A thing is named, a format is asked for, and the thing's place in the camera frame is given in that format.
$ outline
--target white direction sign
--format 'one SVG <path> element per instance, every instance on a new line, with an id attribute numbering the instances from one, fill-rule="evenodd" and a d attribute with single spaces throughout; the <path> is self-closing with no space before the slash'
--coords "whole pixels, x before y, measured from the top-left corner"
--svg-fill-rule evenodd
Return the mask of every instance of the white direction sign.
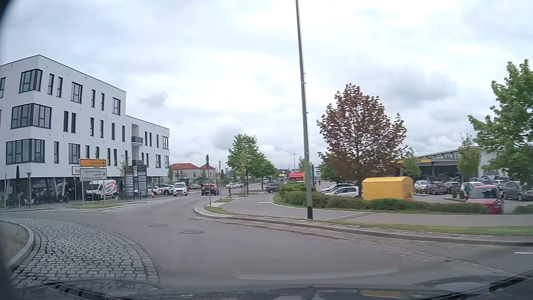
<path id="1" fill-rule="evenodd" d="M 91 181 L 91 180 L 106 180 L 107 179 L 107 169 L 106 168 L 80 168 L 79 169 L 79 180 L 80 181 Z"/>

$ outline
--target sidewalk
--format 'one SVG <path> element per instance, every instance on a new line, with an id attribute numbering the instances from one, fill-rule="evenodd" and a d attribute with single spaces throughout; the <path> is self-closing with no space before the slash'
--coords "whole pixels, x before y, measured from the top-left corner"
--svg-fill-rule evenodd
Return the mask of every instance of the sidewalk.
<path id="1" fill-rule="evenodd" d="M 273 194 L 253 195 L 224 203 L 220 207 L 246 215 L 307 218 L 306 209 L 280 206 L 272 203 L 272 198 Z M 364 223 L 472 227 L 533 226 L 531 215 L 424 215 L 313 209 L 313 216 L 316 220 L 347 220 Z"/>

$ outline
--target red-leafed tree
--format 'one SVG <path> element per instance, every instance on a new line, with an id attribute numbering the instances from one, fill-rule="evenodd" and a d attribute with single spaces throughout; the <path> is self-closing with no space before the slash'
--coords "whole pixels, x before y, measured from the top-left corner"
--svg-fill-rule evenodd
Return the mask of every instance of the red-leafed tree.
<path id="1" fill-rule="evenodd" d="M 351 83 L 335 99 L 336 105 L 329 104 L 322 120 L 317 120 L 328 144 L 327 152 L 319 153 L 324 162 L 359 187 L 368 177 L 393 174 L 399 166 L 393 162 L 407 148 L 401 146 L 407 129 L 400 115 L 391 120 L 379 96 L 364 95 Z"/>

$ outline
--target car hood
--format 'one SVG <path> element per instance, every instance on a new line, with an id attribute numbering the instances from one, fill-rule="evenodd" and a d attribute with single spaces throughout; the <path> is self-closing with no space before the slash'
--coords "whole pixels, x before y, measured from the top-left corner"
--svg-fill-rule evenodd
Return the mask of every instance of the car hood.
<path id="1" fill-rule="evenodd" d="M 506 288 L 514 287 L 509 293 Z M 55 281 L 44 285 L 16 289 L 24 299 L 138 299 L 191 298 L 198 300 L 358 300 L 374 299 L 505 299 L 529 298 L 533 288 L 529 277 L 466 276 L 444 278 L 414 285 L 314 285 L 240 286 L 221 288 L 165 287 L 155 283 L 126 279 L 88 279 Z"/>

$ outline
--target cloudy sky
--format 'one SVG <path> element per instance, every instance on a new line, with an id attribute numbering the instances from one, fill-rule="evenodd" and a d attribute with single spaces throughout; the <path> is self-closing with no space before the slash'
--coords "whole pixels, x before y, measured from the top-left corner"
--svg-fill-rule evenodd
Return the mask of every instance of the cloudy sky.
<path id="1" fill-rule="evenodd" d="M 401 114 L 417 154 L 457 147 L 490 81 L 530 58 L 532 6 L 302 0 L 311 160 L 348 82 Z M 294 1 L 14 0 L 0 30 L 0 64 L 40 53 L 126 90 L 128 115 L 171 129 L 173 163 L 225 162 L 237 133 L 279 168 L 303 156 Z"/>

